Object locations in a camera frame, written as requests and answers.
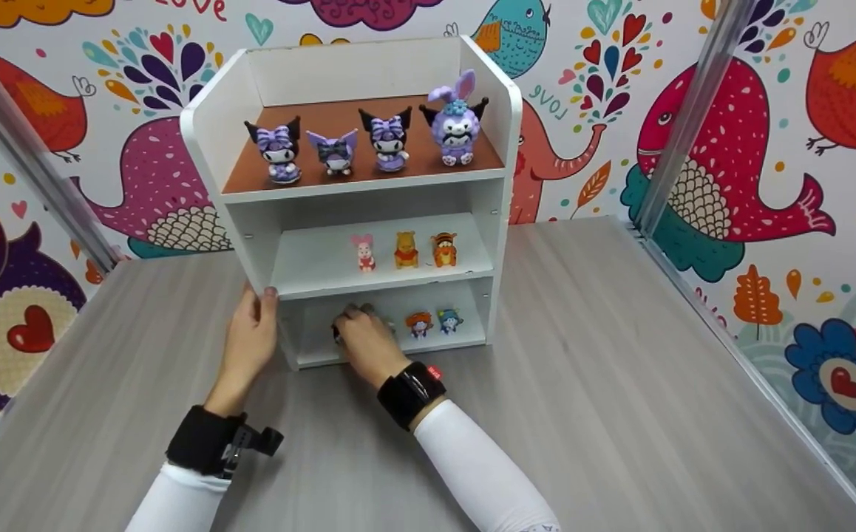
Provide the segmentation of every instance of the pink figurine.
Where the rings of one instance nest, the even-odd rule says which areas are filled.
[[[375,270],[375,257],[372,256],[372,235],[353,235],[351,240],[353,240],[353,245],[358,248],[359,270],[361,272]]]

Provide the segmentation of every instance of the black wrist strap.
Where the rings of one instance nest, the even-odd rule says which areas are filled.
[[[388,411],[392,420],[405,430],[425,406],[445,394],[441,383],[425,364],[409,364],[395,377],[389,377],[378,388],[378,402]]]
[[[257,432],[245,424],[247,420],[247,414],[221,417],[195,405],[171,438],[165,458],[178,467],[204,475],[229,476],[237,467],[243,449],[272,457],[283,441],[283,434],[270,427]]]

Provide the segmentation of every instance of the hand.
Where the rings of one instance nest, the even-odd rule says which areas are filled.
[[[350,365],[376,390],[411,364],[371,305],[347,306],[333,324]]]
[[[258,297],[249,286],[228,321],[225,354],[205,410],[228,417],[242,410],[251,385],[276,349],[277,293],[266,287]]]

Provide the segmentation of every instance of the left hand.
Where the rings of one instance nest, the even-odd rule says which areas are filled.
[[[248,392],[276,349],[276,289],[258,297],[249,286],[228,322],[225,354],[205,410],[228,417],[241,413]]]

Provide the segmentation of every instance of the brown shelf liner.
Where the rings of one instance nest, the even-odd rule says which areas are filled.
[[[376,98],[376,100],[328,101],[301,105],[281,105],[265,107],[255,124],[267,129],[286,124],[296,115],[300,116],[300,154],[296,164],[303,170],[303,176],[293,185],[272,185],[267,179],[267,162],[260,157],[257,146],[250,141],[241,148],[241,155],[234,165],[225,189],[225,194],[234,192],[264,191],[267,188],[295,188],[295,186],[330,185],[371,179],[397,179],[414,175],[437,175],[459,171],[479,171],[479,169],[503,168],[497,152],[490,144],[483,130],[475,142],[475,160],[466,166],[445,166],[441,162],[441,151],[432,140],[431,130],[424,115],[418,111],[418,105],[425,103],[425,95],[409,95],[400,98]],[[363,108],[374,117],[387,119],[412,106],[412,127],[408,130],[408,143],[405,151],[411,155],[408,164],[401,171],[385,173],[378,171],[375,165],[375,149],[372,149],[368,133],[363,130],[359,108]],[[353,158],[353,175],[330,177],[326,168],[316,158],[316,150],[306,141],[306,131],[329,138],[337,138],[346,132],[359,128],[359,146]]]

